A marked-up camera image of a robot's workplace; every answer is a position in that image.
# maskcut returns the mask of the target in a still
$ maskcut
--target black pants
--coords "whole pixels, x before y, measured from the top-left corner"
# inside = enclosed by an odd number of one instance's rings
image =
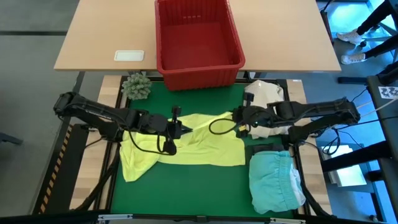
[[[389,1],[384,1],[372,14],[358,27],[356,31],[359,35],[363,35],[369,29],[379,24],[387,16],[392,15],[394,21],[398,21],[397,15],[394,12]],[[398,35],[391,37],[390,39],[384,41],[377,47],[365,52],[365,57],[376,57],[380,54],[384,54],[391,50],[398,48]]]

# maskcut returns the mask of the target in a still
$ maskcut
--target gray floor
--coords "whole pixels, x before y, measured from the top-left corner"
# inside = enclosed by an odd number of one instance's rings
[[[77,0],[2,0],[0,30],[67,30],[77,3]],[[354,29],[370,14],[366,4],[333,3],[328,11],[333,32]],[[24,139],[21,146],[0,145],[0,217],[29,213],[39,177],[45,169],[44,164],[60,124],[52,106],[59,94],[71,90],[77,76],[75,72],[53,70],[62,42],[63,37],[0,36],[0,131]],[[338,57],[361,50],[366,49],[335,42]],[[344,96],[352,99],[364,87],[339,85],[336,82],[338,76],[375,75],[391,62],[392,55],[386,53],[363,63],[342,65],[340,74],[268,73],[267,77],[303,80],[308,102]],[[104,74],[110,73],[88,73],[81,94],[95,100]],[[361,105],[369,100],[370,96],[365,93],[355,103]],[[361,108],[360,113],[373,109],[370,104]],[[362,121],[372,119],[376,119],[376,114]],[[378,123],[347,131],[365,146],[384,139]],[[325,133],[320,140],[333,138],[333,133]],[[353,140],[344,134],[342,142],[353,143]],[[381,190],[385,190],[382,182],[380,185]],[[328,193],[333,213],[341,218],[366,220],[368,215],[374,214],[369,194],[345,192],[333,186],[328,186]]]

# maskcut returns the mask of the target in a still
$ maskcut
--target red plastic basket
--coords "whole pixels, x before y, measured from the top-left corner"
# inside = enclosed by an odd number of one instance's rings
[[[156,0],[157,69],[169,90],[232,85],[245,60],[227,0]]]

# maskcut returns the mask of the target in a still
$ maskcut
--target metal bracket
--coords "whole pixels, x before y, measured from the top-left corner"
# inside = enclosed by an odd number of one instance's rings
[[[98,221],[132,219],[132,214],[98,215]]]
[[[305,224],[305,220],[291,220],[286,218],[271,218],[270,223]]]

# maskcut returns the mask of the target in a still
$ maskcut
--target white card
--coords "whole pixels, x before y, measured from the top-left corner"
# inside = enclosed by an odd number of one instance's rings
[[[379,86],[380,96],[383,99],[398,98],[398,87],[393,86]]]
[[[143,50],[117,50],[114,54],[114,60],[119,62],[141,62],[143,59]]]

